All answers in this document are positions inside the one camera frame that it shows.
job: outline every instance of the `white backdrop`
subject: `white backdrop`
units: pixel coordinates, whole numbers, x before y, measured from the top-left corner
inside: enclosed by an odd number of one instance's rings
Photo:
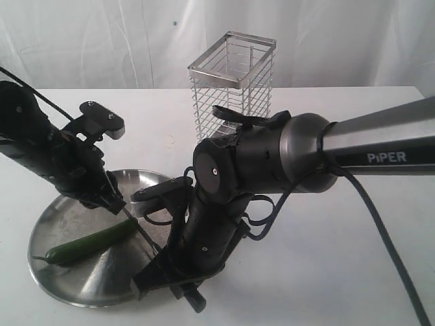
[[[435,94],[434,0],[0,0],[0,65],[36,88],[186,88],[226,31],[277,40],[275,87]]]

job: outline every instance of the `silver arm tube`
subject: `silver arm tube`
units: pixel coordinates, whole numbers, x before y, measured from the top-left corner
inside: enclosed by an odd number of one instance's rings
[[[339,122],[324,153],[353,174],[435,174],[435,97]]]

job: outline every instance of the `metal wire rack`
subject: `metal wire rack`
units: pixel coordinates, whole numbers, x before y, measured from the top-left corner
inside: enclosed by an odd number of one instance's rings
[[[213,116],[214,105],[269,115],[275,48],[274,39],[228,32],[188,67],[199,141],[236,130]]]

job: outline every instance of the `white table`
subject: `white table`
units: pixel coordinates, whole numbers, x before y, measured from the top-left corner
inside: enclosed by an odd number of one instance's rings
[[[196,144],[189,90],[43,90],[73,116],[87,100],[119,113],[126,134],[102,144],[108,169],[182,174]],[[345,120],[422,98],[414,87],[295,88],[273,91],[273,111]],[[66,120],[42,105],[57,126]],[[244,240],[223,272],[201,287],[202,314],[160,290],[104,309],[62,304],[27,267],[36,219],[54,188],[0,156],[0,324],[2,325],[418,325],[366,207],[346,180],[324,194],[294,194],[262,242]],[[435,321],[435,178],[360,177],[384,218]],[[249,211],[265,215],[268,204]]]

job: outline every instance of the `stainless steel plate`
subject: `stainless steel plate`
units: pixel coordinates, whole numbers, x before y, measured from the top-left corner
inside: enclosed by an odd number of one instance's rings
[[[168,180],[145,170],[118,170],[114,175],[128,202],[130,195],[145,187]],[[129,202],[127,209],[132,212]],[[171,219],[166,211],[150,215],[156,221]],[[136,232],[124,242],[70,266],[50,265],[31,256],[44,256],[47,250],[63,243],[98,232],[125,220],[124,213],[113,216],[105,209],[85,209],[77,200],[59,196],[43,213],[29,242],[30,271],[36,283],[49,295],[74,306],[103,307],[134,299],[130,291],[131,276],[144,268],[154,254]],[[164,246],[171,226],[139,223],[160,246]]]

